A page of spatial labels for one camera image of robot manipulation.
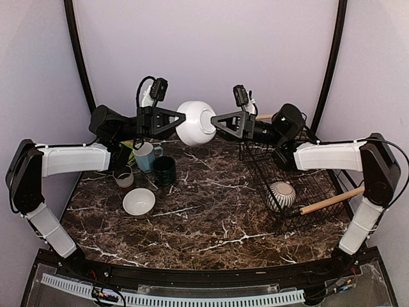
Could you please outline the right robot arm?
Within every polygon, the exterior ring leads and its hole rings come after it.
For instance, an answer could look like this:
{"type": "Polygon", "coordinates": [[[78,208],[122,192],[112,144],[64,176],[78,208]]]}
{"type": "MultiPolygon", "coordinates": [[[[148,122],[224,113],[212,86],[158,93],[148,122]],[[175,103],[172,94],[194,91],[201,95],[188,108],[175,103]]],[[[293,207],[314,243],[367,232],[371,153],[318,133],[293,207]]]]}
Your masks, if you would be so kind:
{"type": "Polygon", "coordinates": [[[255,114],[246,109],[213,116],[210,123],[227,138],[272,146],[275,163],[283,170],[345,169],[363,174],[362,201],[338,245],[344,253],[338,253],[326,264],[331,277],[342,276],[351,266],[348,255],[359,250],[397,198],[401,168],[390,149],[392,143],[379,133],[349,141],[322,142],[314,136],[300,141],[298,135],[305,128],[305,120],[292,104],[284,104],[270,123],[257,121],[255,114]]]}

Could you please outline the brown ceramic cup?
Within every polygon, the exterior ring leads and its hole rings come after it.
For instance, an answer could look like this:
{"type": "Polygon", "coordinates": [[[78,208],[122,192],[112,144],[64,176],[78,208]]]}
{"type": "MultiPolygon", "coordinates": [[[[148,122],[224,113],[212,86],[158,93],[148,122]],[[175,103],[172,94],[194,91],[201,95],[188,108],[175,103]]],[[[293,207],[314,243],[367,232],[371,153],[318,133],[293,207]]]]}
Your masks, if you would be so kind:
{"type": "Polygon", "coordinates": [[[135,188],[134,174],[130,166],[117,169],[112,175],[122,191],[129,192],[135,188]]]}

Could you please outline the light blue mug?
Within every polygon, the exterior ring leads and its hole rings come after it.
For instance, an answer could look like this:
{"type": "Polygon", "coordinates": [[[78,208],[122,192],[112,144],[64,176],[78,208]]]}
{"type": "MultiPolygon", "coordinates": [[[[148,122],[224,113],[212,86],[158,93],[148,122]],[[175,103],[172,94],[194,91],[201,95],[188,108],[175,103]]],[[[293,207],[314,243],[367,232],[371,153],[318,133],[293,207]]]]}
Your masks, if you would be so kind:
{"type": "Polygon", "coordinates": [[[163,152],[161,146],[153,146],[149,142],[137,143],[133,149],[136,164],[144,173],[153,171],[153,161],[163,156],[163,152]]]}

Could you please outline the striped ceramic bowl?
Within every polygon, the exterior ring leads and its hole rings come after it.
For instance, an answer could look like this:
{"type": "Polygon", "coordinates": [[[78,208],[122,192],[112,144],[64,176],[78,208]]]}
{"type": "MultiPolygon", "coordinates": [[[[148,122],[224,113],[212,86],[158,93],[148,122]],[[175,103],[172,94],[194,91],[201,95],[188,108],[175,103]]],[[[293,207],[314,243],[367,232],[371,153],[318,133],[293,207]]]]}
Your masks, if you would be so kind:
{"type": "Polygon", "coordinates": [[[270,185],[271,193],[267,196],[267,206],[269,209],[279,212],[294,204],[296,191],[289,182],[274,182],[270,185]]]}

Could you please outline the white ceramic bowl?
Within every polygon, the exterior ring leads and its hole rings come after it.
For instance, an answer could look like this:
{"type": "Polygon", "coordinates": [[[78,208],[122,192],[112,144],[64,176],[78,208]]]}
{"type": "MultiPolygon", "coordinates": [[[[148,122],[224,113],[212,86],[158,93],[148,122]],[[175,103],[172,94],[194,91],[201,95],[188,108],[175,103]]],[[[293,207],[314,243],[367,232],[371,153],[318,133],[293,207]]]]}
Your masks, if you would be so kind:
{"type": "Polygon", "coordinates": [[[185,115],[185,121],[176,127],[178,137],[188,146],[199,146],[210,142],[216,134],[211,123],[216,116],[213,108],[202,101],[187,101],[178,110],[185,115]]]}

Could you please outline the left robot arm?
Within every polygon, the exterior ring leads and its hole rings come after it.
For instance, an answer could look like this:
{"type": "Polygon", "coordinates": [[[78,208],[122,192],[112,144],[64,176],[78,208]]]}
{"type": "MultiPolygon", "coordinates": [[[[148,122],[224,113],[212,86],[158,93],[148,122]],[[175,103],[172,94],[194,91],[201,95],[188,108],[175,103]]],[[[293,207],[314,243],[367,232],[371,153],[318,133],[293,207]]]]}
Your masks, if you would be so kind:
{"type": "Polygon", "coordinates": [[[132,152],[124,141],[167,139],[185,120],[185,114],[157,106],[140,107],[135,117],[126,117],[101,105],[91,115],[89,130],[96,136],[91,143],[40,145],[31,139],[22,140],[5,178],[12,212],[22,214],[42,239],[66,258],[68,272],[77,279],[86,278],[90,265],[76,255],[79,247],[46,205],[42,179],[63,173],[120,169],[132,152]]]}

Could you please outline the lime green plastic plate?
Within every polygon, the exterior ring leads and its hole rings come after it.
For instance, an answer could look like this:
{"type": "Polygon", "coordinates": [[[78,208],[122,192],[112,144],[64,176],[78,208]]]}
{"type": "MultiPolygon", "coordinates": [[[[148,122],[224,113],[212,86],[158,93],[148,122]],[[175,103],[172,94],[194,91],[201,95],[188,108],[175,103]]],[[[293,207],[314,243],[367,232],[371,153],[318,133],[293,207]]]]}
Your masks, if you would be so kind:
{"type": "Polygon", "coordinates": [[[133,153],[133,150],[134,150],[133,149],[133,141],[132,140],[125,141],[124,145],[130,149],[130,155],[129,155],[127,164],[129,166],[133,166],[135,164],[135,157],[134,157],[134,153],[133,153]]]}

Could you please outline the beige ceramic bowl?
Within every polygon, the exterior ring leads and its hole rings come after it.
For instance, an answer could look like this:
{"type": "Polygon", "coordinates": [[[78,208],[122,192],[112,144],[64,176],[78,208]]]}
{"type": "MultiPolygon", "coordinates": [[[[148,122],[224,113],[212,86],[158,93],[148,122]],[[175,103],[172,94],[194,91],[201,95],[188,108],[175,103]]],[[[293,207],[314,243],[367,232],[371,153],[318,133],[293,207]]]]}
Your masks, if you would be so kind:
{"type": "Polygon", "coordinates": [[[156,197],[146,188],[137,188],[128,192],[123,199],[123,209],[137,219],[147,218],[154,209],[156,197]]]}

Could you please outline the dark green cup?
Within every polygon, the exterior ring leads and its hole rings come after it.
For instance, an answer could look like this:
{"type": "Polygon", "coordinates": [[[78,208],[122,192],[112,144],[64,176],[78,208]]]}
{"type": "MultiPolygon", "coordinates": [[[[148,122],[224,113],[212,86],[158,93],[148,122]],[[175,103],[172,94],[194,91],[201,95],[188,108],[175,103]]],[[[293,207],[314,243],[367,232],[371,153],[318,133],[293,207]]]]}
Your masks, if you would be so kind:
{"type": "Polygon", "coordinates": [[[165,187],[176,183],[176,162],[172,157],[161,156],[153,161],[155,184],[165,187]]]}

